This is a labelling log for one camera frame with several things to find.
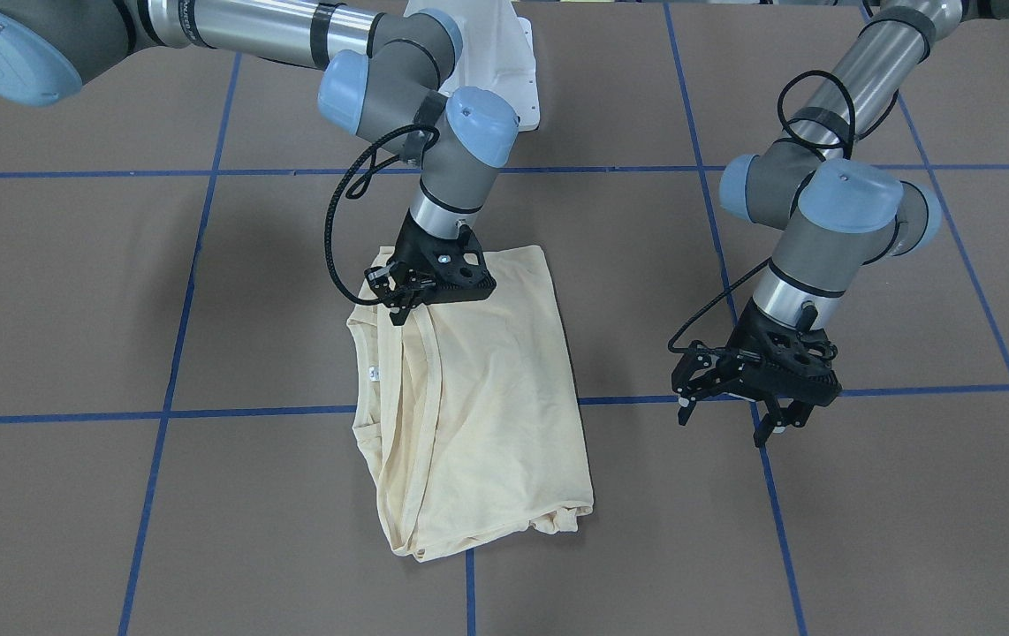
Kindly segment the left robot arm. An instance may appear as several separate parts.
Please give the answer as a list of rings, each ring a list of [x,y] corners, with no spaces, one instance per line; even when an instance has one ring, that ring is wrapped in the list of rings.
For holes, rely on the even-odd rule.
[[[743,221],[782,232],[755,266],[756,287],[727,342],[669,350],[678,424],[708,398],[764,406],[754,432],[762,448],[775,432],[800,428],[840,395],[826,326],[859,269],[910,254],[944,221],[939,197],[854,160],[895,104],[905,79],[965,21],[1009,19],[1009,1],[880,1],[823,85],[802,108],[777,112],[780,134],[766,152],[731,161],[720,206]]]

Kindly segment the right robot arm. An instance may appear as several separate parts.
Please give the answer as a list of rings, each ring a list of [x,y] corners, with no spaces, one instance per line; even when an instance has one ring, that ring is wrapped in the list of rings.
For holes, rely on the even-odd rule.
[[[332,194],[324,260],[355,305],[388,307],[403,325],[416,307],[485,300],[497,287],[473,226],[520,133],[492,90],[443,84],[463,56],[459,24],[424,8],[406,16],[315,1],[0,1],[0,96],[49,106],[134,52],[227,49],[322,73],[318,108],[368,143]],[[332,226],[393,163],[420,170],[388,261],[366,271],[370,298],[338,276]]]

